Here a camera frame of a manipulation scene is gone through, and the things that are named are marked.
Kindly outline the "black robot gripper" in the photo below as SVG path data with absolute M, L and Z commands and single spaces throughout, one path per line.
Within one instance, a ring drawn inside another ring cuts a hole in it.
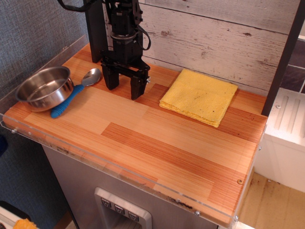
M 131 99 L 136 100 L 144 94 L 149 81 L 150 67 L 142 60 L 143 51 L 150 48 L 150 43 L 144 48 L 145 32 L 135 32 L 133 35 L 122 36 L 111 34 L 112 50 L 101 51 L 102 73 L 109 90 L 119 85 L 119 75 L 131 78 Z

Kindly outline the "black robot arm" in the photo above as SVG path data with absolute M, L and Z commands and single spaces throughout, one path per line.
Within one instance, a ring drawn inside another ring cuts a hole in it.
M 131 80 L 131 99 L 144 94 L 150 80 L 150 66 L 142 60 L 143 36 L 148 33 L 140 26 L 143 11 L 137 0 L 107 0 L 105 2 L 109 22 L 112 26 L 112 51 L 102 51 L 102 73 L 109 90 L 119 85 L 119 75 Z

